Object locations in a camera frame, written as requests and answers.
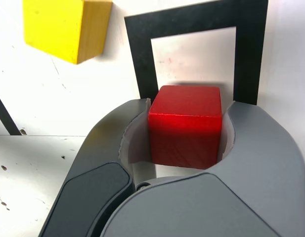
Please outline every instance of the yellow wooden block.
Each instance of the yellow wooden block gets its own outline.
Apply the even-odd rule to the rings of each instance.
[[[112,0],[23,0],[24,38],[71,63],[104,49]]]

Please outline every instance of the red cube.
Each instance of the red cube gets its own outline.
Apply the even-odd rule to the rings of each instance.
[[[148,123],[155,164],[197,169],[216,164],[222,123],[218,87],[162,86]]]

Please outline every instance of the black square frame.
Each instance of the black square frame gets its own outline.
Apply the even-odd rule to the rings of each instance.
[[[233,99],[257,104],[268,0],[218,0],[125,17],[141,98],[158,93],[151,39],[236,27]]]

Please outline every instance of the white surface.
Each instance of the white surface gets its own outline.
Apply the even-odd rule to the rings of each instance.
[[[38,236],[84,139],[0,136],[0,237]]]
[[[218,86],[224,112],[233,100],[236,28],[151,40],[158,86]]]

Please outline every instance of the gray plastic part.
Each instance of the gray plastic part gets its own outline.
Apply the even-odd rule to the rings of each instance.
[[[109,204],[108,200],[112,200],[130,182],[129,175],[117,163],[105,164],[68,181],[44,235],[81,237],[89,233],[90,236],[96,225],[101,224],[98,223],[102,217],[100,212]]]
[[[83,142],[40,237],[98,237],[112,212],[135,187],[119,157],[121,139],[129,124],[150,106],[132,100],[105,116]]]
[[[296,143],[257,106],[235,102],[227,113],[235,137],[225,159],[134,194],[101,236],[305,237],[305,164]]]
[[[283,237],[305,237],[305,163],[291,135],[258,106],[227,111],[235,142],[215,174]]]
[[[143,189],[126,200],[102,237],[277,237],[211,174]]]

